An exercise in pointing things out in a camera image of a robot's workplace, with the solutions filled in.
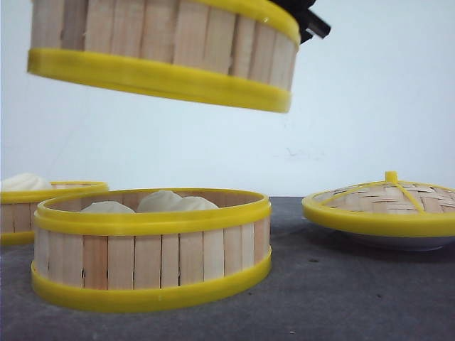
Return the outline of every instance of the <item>bamboo steamer basket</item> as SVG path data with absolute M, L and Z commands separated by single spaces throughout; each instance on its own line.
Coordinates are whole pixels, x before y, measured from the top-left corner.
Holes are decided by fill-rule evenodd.
M 364 244 L 426 251 L 455 241 L 455 190 L 398 180 L 394 171 L 385 181 L 309 195 L 302 205 L 308 220 Z
M 1 245 L 30 244 L 34 238 L 33 214 L 38 203 L 77 193 L 102 192 L 106 183 L 95 181 L 53 181 L 49 190 L 1 193 Z
M 34 0 L 28 71 L 287 112 L 299 44 L 298 23 L 268 0 Z
M 242 190 L 167 189 L 201 196 L 219 209 L 84 213 L 115 200 L 133 210 L 153 190 L 73 195 L 42 202 L 36 213 L 34 291 L 69 308 L 144 312 L 225 298 L 270 270 L 271 204 Z

